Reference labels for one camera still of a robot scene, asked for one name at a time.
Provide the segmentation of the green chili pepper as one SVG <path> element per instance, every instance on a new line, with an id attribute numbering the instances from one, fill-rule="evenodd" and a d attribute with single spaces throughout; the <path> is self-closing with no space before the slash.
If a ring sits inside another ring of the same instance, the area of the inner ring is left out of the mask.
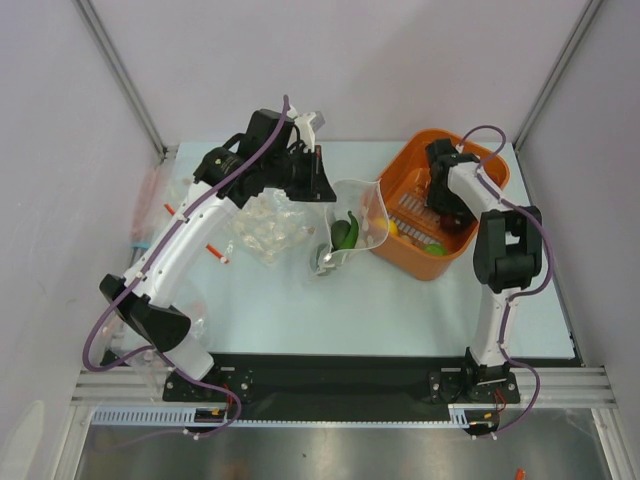
<path id="1" fill-rule="evenodd" d="M 347 212 L 347 215 L 350 220 L 350 228 L 344 239 L 342 247 L 344 249 L 354 249 L 356 247 L 356 244 L 359 238 L 359 231 L 360 231 L 359 222 L 351 210 Z"/>

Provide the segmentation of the orange plastic basket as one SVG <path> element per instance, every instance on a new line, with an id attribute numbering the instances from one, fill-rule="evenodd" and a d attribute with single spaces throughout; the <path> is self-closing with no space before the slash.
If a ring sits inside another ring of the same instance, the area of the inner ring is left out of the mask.
<path id="1" fill-rule="evenodd" d="M 373 253 L 421 281 L 441 276 L 474 240 L 478 221 L 458 233 L 440 228 L 440 217 L 425 204 L 430 182 L 426 147 L 435 140 L 448 138 L 452 144 L 458 135 L 441 129 L 426 129 L 415 134 L 379 175 L 383 201 L 388 216 L 399 230 Z M 436 243 L 448 250 L 447 256 L 425 253 L 425 244 Z"/>

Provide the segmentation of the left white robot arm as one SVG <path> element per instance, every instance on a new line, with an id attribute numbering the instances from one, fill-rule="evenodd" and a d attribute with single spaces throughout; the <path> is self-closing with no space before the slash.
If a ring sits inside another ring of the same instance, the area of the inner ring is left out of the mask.
<path id="1" fill-rule="evenodd" d="M 100 291 L 118 317 L 175 369 L 199 400 L 214 397 L 220 376 L 195 338 L 191 319 L 173 301 L 209 237 L 266 189 L 293 202 L 327 203 L 337 196 L 322 163 L 318 111 L 255 111 L 245 132 L 206 153 L 181 205 L 147 252 L 123 275 L 106 275 Z"/>

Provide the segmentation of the dark red apple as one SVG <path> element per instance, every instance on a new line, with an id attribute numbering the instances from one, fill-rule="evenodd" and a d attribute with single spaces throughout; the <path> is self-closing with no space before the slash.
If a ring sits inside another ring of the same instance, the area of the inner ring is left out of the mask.
<path id="1" fill-rule="evenodd" d="M 440 217 L 440 228 L 449 234 L 458 234 L 464 231 L 469 225 L 464 216 L 447 214 Z"/>

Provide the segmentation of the clear dotted zip bag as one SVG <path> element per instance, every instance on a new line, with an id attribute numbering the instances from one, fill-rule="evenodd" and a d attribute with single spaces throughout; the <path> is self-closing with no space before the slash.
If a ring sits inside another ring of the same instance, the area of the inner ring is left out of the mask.
<path id="1" fill-rule="evenodd" d="M 380 247 L 390 220 L 379 181 L 342 179 L 332 184 L 336 201 L 325 204 L 309 254 L 309 273 L 328 276 L 354 256 Z"/>

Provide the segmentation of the oval dark green avocado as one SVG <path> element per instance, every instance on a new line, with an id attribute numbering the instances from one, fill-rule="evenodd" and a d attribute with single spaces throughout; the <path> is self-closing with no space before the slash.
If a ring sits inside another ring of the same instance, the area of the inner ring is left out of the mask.
<path id="1" fill-rule="evenodd" d="M 330 228 L 332 249 L 341 249 L 344 239 L 349 231 L 350 223 L 346 220 L 337 220 Z"/>

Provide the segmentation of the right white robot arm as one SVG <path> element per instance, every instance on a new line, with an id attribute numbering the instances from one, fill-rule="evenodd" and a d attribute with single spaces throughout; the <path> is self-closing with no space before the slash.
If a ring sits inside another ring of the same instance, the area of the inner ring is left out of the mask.
<path id="1" fill-rule="evenodd" d="M 425 148 L 430 169 L 425 204 L 446 230 L 477 222 L 473 271 L 482 285 L 476 331 L 465 352 L 460 392 L 484 401 L 508 380 L 510 323 L 518 295 L 542 270 L 541 213 L 510 204 L 477 155 L 449 139 Z"/>

